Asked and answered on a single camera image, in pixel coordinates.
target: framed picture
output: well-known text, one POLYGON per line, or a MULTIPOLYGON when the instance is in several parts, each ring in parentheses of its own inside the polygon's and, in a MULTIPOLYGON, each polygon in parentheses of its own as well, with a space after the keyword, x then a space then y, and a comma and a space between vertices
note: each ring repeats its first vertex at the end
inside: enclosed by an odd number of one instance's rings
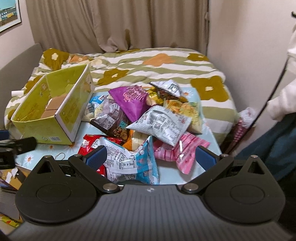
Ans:
POLYGON ((21 22, 18 0, 0 0, 0 32, 21 22))

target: wall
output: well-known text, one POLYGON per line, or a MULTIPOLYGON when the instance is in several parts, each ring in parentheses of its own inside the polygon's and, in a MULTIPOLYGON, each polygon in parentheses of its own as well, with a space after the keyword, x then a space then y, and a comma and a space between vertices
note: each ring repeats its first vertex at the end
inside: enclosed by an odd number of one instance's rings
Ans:
MULTIPOLYGON (((237 110, 261 109, 286 60, 287 44, 296 20, 296 1, 210 0, 208 56, 226 75, 237 110)), ((287 74, 281 88, 295 76, 287 74)), ((267 113, 258 120, 241 150, 274 125, 267 113)))
POLYGON ((19 0, 22 23, 0 33, 0 69, 34 44, 25 0, 19 0))

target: yellow-green box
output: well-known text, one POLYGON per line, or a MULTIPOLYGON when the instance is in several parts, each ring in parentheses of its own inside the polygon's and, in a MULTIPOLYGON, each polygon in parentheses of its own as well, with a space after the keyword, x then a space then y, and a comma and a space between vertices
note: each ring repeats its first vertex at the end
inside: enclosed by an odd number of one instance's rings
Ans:
POLYGON ((26 95, 11 120, 22 137, 38 143, 71 144, 94 90, 88 65, 44 75, 26 95), (51 98, 67 93, 55 115, 40 119, 51 98))

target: pile of snack bags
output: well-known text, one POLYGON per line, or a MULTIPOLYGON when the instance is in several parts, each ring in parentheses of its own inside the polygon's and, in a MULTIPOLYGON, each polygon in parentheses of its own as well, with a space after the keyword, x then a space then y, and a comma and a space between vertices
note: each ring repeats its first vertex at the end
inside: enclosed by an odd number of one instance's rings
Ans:
POLYGON ((106 136, 85 135, 78 153, 86 155, 104 145, 107 160, 97 172, 115 183, 159 184, 156 158, 174 161, 189 174, 196 147, 210 145, 196 136, 202 131, 200 103, 188 102, 173 80, 150 84, 148 90, 132 85, 94 96, 85 111, 83 120, 106 136))

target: purple snack bag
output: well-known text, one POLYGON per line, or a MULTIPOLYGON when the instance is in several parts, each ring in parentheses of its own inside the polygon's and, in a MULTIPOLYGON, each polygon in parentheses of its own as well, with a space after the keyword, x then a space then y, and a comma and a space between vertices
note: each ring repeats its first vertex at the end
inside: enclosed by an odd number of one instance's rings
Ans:
POLYGON ((148 92, 138 85, 111 89, 109 94, 131 122, 136 122, 150 108, 146 103, 148 92))

